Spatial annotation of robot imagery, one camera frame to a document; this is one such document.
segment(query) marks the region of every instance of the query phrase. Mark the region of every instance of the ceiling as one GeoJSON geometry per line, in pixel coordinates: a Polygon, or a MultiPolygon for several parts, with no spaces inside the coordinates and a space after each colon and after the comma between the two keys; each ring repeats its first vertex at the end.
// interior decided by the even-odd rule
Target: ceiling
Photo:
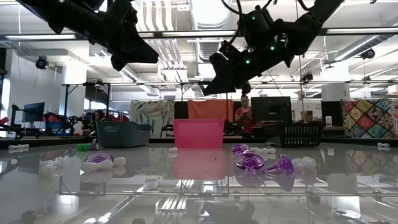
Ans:
{"type": "MultiPolygon", "coordinates": [[[[12,0],[0,0],[0,9],[2,11],[0,14],[0,34],[53,33],[44,21],[34,16],[27,9],[20,7],[17,3],[15,5],[1,5],[2,1],[10,2],[12,0]]],[[[241,0],[241,2],[243,5],[243,12],[249,12],[254,9],[254,6],[257,4],[264,4],[265,1],[241,0]]],[[[307,6],[313,4],[313,1],[304,2],[307,6]]],[[[151,3],[153,7],[152,22],[155,24],[156,7],[154,0],[151,1],[151,3]]],[[[143,18],[145,22],[148,22],[146,18],[147,4],[148,1],[144,1],[143,18]]],[[[192,30],[193,26],[190,19],[190,11],[186,10],[189,8],[188,0],[172,0],[171,4],[171,22],[174,29],[192,30]]],[[[237,8],[235,2],[233,2],[233,8],[237,8]]],[[[208,10],[208,14],[212,14],[211,5],[208,6],[208,10]]],[[[300,6],[298,6],[297,12],[296,3],[293,0],[280,0],[277,5],[271,4],[268,10],[274,20],[281,18],[285,21],[295,21],[297,16],[301,16],[304,13],[300,6]]],[[[346,2],[329,18],[324,27],[385,27],[388,26],[391,20],[395,19],[397,10],[398,1],[378,0],[375,4],[369,4],[369,1],[346,0],[346,2]]],[[[237,20],[237,15],[230,14],[225,29],[236,29],[237,20]]],[[[310,61],[317,62],[309,69],[313,72],[314,78],[320,80],[321,77],[319,74],[322,70],[319,63],[320,60],[316,59],[316,57],[324,52],[333,54],[362,37],[361,35],[317,37],[313,41],[307,54],[301,58],[295,57],[290,68],[280,63],[263,73],[268,76],[256,77],[252,81],[269,81],[270,74],[273,75],[276,81],[291,80],[290,76],[293,75],[293,77],[297,77],[297,75],[300,75],[300,67],[303,67],[303,65],[310,61]]],[[[177,39],[176,43],[183,64],[187,67],[187,78],[189,80],[197,80],[198,59],[195,53],[195,44],[189,43],[188,39],[177,39]]],[[[237,38],[234,45],[237,48],[244,48],[246,43],[243,38],[237,38]]],[[[122,78],[120,73],[113,70],[109,61],[109,56],[103,55],[102,57],[97,57],[94,55],[94,53],[98,53],[101,50],[101,47],[97,45],[92,47],[86,41],[23,42],[21,43],[21,49],[67,49],[86,60],[89,63],[89,67],[95,67],[95,69],[88,69],[89,79],[102,78],[106,82],[126,82],[126,79],[122,78]],[[87,55],[87,48],[90,49],[89,55],[87,55]]],[[[363,61],[360,58],[351,58],[345,62],[349,66],[351,79],[360,79],[364,74],[370,74],[383,68],[395,66],[395,58],[398,57],[398,52],[394,52],[398,49],[398,38],[396,36],[373,47],[373,49],[376,51],[376,56],[372,60],[363,61]]],[[[137,63],[129,64],[128,67],[136,73],[140,82],[166,82],[168,80],[168,78],[163,80],[159,77],[157,64],[137,63]]],[[[395,75],[398,75],[398,72],[386,73],[377,79],[390,79],[394,78],[395,75]]],[[[139,88],[114,88],[113,91],[139,91],[139,88]]]]}

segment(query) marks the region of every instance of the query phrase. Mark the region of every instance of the red curtain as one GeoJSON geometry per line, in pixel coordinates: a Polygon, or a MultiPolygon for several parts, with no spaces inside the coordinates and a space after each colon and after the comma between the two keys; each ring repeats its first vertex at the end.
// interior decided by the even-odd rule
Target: red curtain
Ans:
{"type": "Polygon", "coordinates": [[[189,119],[227,119],[233,122],[234,102],[232,100],[188,100],[189,119]]]}

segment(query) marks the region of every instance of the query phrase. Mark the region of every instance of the ceiling duct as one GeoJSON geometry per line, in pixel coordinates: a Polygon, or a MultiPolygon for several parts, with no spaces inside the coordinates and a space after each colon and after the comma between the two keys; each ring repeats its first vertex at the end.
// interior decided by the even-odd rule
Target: ceiling duct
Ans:
{"type": "MultiPolygon", "coordinates": [[[[390,22],[388,22],[385,27],[397,27],[398,26],[398,17],[394,18],[390,22]]],[[[390,39],[391,37],[395,36],[394,34],[390,35],[373,35],[373,36],[365,36],[360,38],[356,42],[350,44],[343,50],[339,50],[334,55],[335,61],[344,61],[349,58],[355,57],[370,48],[390,39]]]]}
{"type": "MultiPolygon", "coordinates": [[[[127,68],[127,66],[125,66],[119,73],[121,75],[124,75],[134,83],[138,82],[139,80],[137,74],[131,69],[127,68]]],[[[139,85],[139,87],[142,88],[148,94],[148,96],[160,96],[160,90],[158,88],[153,88],[151,86],[145,85],[139,85]]]]}
{"type": "MultiPolygon", "coordinates": [[[[226,3],[230,6],[232,0],[226,0],[226,3]]],[[[225,8],[221,1],[189,0],[189,4],[192,25],[195,30],[226,29],[229,21],[229,10],[225,8]]],[[[196,43],[197,54],[203,62],[209,62],[209,56],[216,52],[219,47],[220,43],[196,43]]]]}

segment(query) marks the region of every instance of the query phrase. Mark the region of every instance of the reflective table surface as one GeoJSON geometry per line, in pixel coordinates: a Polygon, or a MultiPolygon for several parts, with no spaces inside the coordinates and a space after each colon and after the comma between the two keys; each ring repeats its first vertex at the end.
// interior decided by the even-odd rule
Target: reflective table surface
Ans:
{"type": "Polygon", "coordinates": [[[398,223],[398,149],[250,144],[264,168],[294,159],[293,174],[263,174],[238,169],[233,146],[103,149],[126,164],[93,172],[76,146],[1,151],[0,223],[398,223]]]}

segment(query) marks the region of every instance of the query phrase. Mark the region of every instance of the pink plastic bin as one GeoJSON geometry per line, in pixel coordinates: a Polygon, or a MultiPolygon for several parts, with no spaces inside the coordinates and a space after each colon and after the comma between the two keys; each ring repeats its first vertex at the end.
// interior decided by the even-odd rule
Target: pink plastic bin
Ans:
{"type": "Polygon", "coordinates": [[[174,119],[177,148],[222,148],[224,120],[174,119]]]}

